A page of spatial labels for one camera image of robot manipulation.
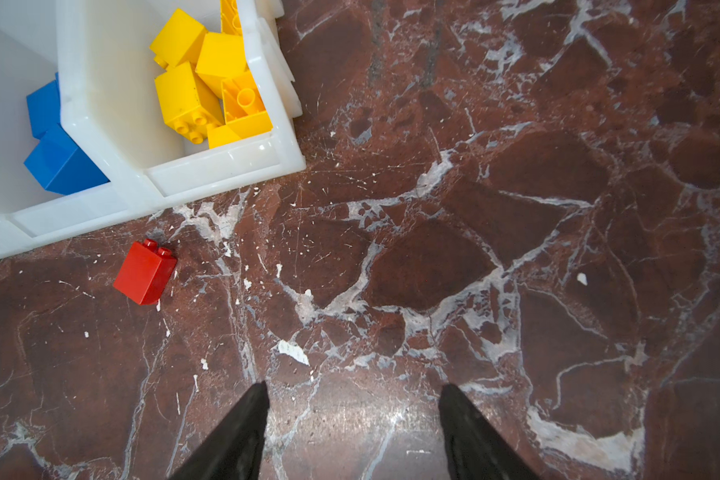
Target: yellow lego duplo brick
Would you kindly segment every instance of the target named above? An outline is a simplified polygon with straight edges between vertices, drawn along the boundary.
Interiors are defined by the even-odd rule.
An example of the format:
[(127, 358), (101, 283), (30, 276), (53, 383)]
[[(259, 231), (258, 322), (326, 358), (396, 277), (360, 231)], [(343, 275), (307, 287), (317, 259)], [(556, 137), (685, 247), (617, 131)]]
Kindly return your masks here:
[(242, 37), (223, 33), (206, 35), (195, 72), (218, 98), (222, 97), (222, 80), (236, 77), (246, 69), (246, 50)]
[(243, 118), (228, 122), (226, 126), (242, 139), (270, 131), (272, 129), (272, 121), (269, 120), (269, 114), (266, 111), (262, 111), (258, 114), (246, 115)]
[(192, 71), (189, 62), (155, 78), (163, 121), (194, 144), (224, 122), (219, 100)]
[(236, 118), (245, 117), (246, 112), (237, 104), (240, 88), (232, 78), (222, 80), (221, 100), (224, 105), (224, 121), (229, 123)]
[(150, 45), (155, 62), (171, 70), (184, 62), (197, 63), (208, 30), (200, 22), (177, 8)]
[(229, 125), (222, 125), (208, 132), (208, 148), (221, 147), (238, 140), (240, 136), (230, 129)]
[(236, 0), (221, 0), (221, 33), (242, 35)]
[[(251, 90), (256, 96), (255, 108), (251, 106), (246, 109), (243, 105), (248, 105), (250, 101), (243, 99), (243, 103), (240, 103), (238, 95), (242, 90)], [(259, 96), (259, 89), (256, 88), (256, 82), (253, 80), (253, 75), (250, 71), (240, 74), (234, 78), (225, 78), (222, 80), (222, 102), (224, 104), (224, 121), (231, 122), (236, 118), (245, 117), (248, 114), (255, 114), (261, 110), (264, 110), (264, 104), (261, 102)]]

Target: lego stud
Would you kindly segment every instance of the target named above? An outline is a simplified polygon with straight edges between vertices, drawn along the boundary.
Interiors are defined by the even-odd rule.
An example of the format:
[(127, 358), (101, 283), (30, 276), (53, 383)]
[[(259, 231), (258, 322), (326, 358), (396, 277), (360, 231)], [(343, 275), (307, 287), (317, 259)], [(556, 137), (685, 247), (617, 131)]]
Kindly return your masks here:
[(240, 24), (240, 16), (235, 15), (232, 17), (232, 31), (235, 34), (242, 35), (242, 25)]
[(155, 55), (155, 62), (161, 66), (163, 69), (168, 68), (168, 62), (162, 59), (161, 56)]
[(176, 120), (173, 122), (173, 129), (182, 135), (186, 135), (190, 131), (190, 126), (187, 125), (185, 121)]
[(198, 125), (205, 125), (208, 123), (208, 119), (199, 111), (192, 112), (192, 120)]
[(264, 104), (259, 98), (259, 95), (251, 88), (244, 88), (238, 92), (237, 104), (248, 115), (258, 114), (260, 111), (264, 111)]
[(144, 239), (144, 246), (153, 252), (157, 250), (157, 242), (152, 240), (151, 238)]

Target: white plastic bin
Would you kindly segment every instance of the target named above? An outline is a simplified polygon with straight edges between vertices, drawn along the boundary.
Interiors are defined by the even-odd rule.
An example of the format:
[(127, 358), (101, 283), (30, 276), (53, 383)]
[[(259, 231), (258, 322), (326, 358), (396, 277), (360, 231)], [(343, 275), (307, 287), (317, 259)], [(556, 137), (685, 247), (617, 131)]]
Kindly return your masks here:
[[(149, 46), (176, 8), (218, 32), (219, 0), (0, 0), (0, 258), (305, 168), (275, 27), (282, 3), (237, 6), (273, 129), (208, 150), (164, 125)], [(66, 197), (22, 165), (37, 144), (24, 99), (56, 71), (61, 124), (110, 179)]]

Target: red marble floor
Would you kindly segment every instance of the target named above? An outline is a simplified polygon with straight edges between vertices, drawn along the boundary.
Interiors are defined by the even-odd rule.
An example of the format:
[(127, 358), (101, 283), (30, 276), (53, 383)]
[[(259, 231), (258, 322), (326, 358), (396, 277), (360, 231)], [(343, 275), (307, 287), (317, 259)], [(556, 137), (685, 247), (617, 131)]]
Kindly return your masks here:
[(261, 478), (445, 478), (445, 382), (542, 478), (720, 478), (720, 2), (286, 12), (305, 172), (0, 261), (0, 478), (163, 478), (263, 379)]

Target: lego brick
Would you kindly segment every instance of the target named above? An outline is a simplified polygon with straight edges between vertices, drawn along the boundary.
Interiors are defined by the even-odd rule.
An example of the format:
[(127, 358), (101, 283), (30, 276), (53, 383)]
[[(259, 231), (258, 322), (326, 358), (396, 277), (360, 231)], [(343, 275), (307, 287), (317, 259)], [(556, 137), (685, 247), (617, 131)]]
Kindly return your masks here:
[[(264, 103), (261, 102), (259, 89), (256, 88), (256, 82), (253, 81), (251, 72), (245, 72), (233, 78), (225, 78), (221, 82), (221, 86), (224, 121), (231, 122), (236, 118), (245, 117), (248, 114), (256, 114), (259, 113), (259, 111), (265, 110)], [(256, 97), (253, 99), (254, 104), (248, 104), (249, 101), (245, 101), (246, 96), (250, 96), (250, 92), (244, 93), (243, 98), (238, 98), (240, 92), (247, 89), (253, 91)]]
[(134, 242), (112, 286), (139, 305), (153, 305), (170, 280), (176, 258), (167, 248), (147, 238)]
[(177, 8), (150, 45), (155, 62), (171, 70), (184, 62), (197, 63), (202, 41), (208, 30), (200, 22)]
[(155, 78), (155, 87), (163, 121), (192, 143), (202, 143), (209, 128), (224, 123), (219, 99), (192, 71), (191, 63)]
[(221, 0), (221, 33), (242, 35), (236, 0)]
[(24, 166), (43, 188), (62, 195), (109, 181), (58, 124), (48, 129)]
[(195, 72), (218, 98), (222, 97), (222, 80), (236, 77), (247, 68), (242, 37), (223, 33), (206, 35)]
[(227, 123), (227, 126), (242, 138), (253, 137), (263, 134), (272, 129), (272, 121), (266, 111), (254, 115), (247, 115), (243, 118)]
[(61, 123), (61, 99), (57, 80), (27, 95), (32, 136), (41, 139), (49, 128)]
[(221, 82), (221, 101), (224, 109), (224, 121), (231, 122), (236, 118), (245, 117), (246, 111), (237, 104), (237, 94), (240, 88), (232, 81), (231, 78), (225, 78)]
[(221, 147), (238, 140), (240, 136), (230, 129), (229, 125), (222, 125), (208, 132), (208, 148)]

